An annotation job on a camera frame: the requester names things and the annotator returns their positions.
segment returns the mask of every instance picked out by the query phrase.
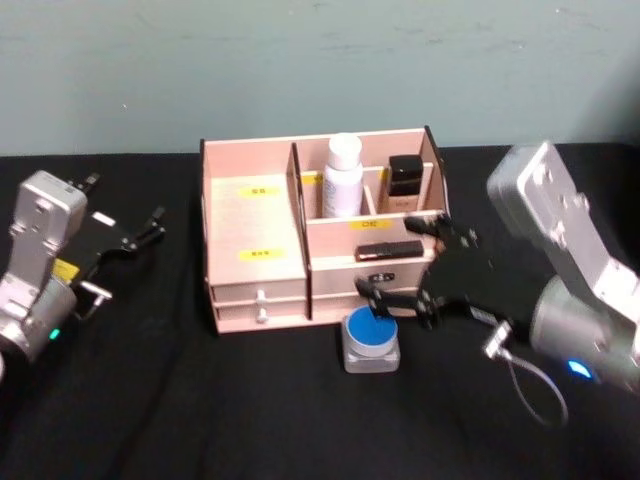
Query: gray wall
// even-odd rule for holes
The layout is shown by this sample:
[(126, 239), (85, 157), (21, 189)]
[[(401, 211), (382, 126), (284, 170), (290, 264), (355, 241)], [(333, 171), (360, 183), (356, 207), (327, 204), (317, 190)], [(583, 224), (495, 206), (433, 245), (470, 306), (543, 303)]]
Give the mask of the gray wall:
[(0, 154), (425, 123), (442, 146), (605, 138), (639, 21), (633, 0), (0, 0)]

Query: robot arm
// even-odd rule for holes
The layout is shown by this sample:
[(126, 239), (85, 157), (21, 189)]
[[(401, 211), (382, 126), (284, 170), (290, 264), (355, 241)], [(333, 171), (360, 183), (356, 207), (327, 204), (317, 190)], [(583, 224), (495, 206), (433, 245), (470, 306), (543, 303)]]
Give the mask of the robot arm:
[(638, 278), (607, 252), (557, 150), (549, 143), (511, 149), (487, 188), (510, 232), (545, 251), (556, 276), (537, 277), (489, 258), (472, 231), (453, 228), (447, 217), (430, 224), (407, 218), (408, 230), (444, 246), (417, 296), (357, 279), (360, 295), (378, 315), (409, 308), (431, 327), (449, 310), (463, 311), (493, 329), (484, 345), (489, 358), (510, 361), (507, 346), (515, 340), (585, 377), (640, 392)]
[(20, 185), (9, 229), (13, 249), (0, 280), (0, 379), (2, 354), (34, 362), (76, 308), (80, 290), (95, 296), (84, 318), (111, 299), (111, 292), (92, 282), (106, 260), (134, 256), (164, 235), (162, 209), (137, 236), (99, 212), (84, 219), (87, 194), (98, 178), (73, 184), (39, 171)]

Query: blue light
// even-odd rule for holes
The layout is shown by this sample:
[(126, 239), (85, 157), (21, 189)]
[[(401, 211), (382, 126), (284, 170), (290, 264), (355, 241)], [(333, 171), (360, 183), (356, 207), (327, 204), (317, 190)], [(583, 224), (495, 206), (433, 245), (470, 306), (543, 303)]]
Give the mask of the blue light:
[(587, 367), (585, 367), (582, 363), (577, 362), (575, 360), (569, 360), (569, 368), (571, 369), (571, 371), (577, 375), (581, 375), (585, 378), (593, 378), (593, 375), (591, 375), (591, 372), (589, 371), (589, 369)]

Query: black table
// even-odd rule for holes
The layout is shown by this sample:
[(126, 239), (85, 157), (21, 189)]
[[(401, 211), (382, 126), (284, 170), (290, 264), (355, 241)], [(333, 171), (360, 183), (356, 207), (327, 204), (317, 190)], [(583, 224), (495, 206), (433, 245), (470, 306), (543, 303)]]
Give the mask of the black table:
[[(505, 151), (443, 150), (452, 213), (492, 253), (548, 273), (486, 197)], [(611, 252), (638, 268), (638, 151), (561, 153)], [(167, 237), (154, 262), (106, 272), (116, 299), (81, 328), (68, 324), (0, 389), (1, 479), (640, 478), (640, 399), (520, 352), (570, 408), (566, 428), (541, 427), (504, 364), (482, 356), (487, 332), (471, 323), (402, 324), (400, 369), (379, 376), (344, 373), (336, 326), (217, 336), (203, 288), (198, 155), (0, 159), (0, 228), (38, 168), (101, 173), (91, 208), (131, 228), (162, 203)], [(1, 271), (10, 246), (1, 235)], [(542, 384), (522, 377), (536, 406), (557, 415)]]

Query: desk organizer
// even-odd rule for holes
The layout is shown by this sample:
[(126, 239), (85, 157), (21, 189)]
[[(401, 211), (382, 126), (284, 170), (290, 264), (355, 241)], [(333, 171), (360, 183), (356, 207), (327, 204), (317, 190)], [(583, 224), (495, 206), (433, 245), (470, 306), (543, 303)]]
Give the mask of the desk organizer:
[[(358, 276), (393, 274), (384, 289), (415, 291), (436, 241), (405, 230), (409, 213), (378, 208), (389, 157), (420, 154), (422, 190), (411, 215), (446, 211), (437, 147), (428, 127), (357, 135), (362, 212), (339, 219), (321, 218), (331, 135), (202, 141), (205, 281), (218, 333), (339, 323), (367, 303), (355, 289)], [(359, 245), (415, 239), (422, 257), (356, 262)]]

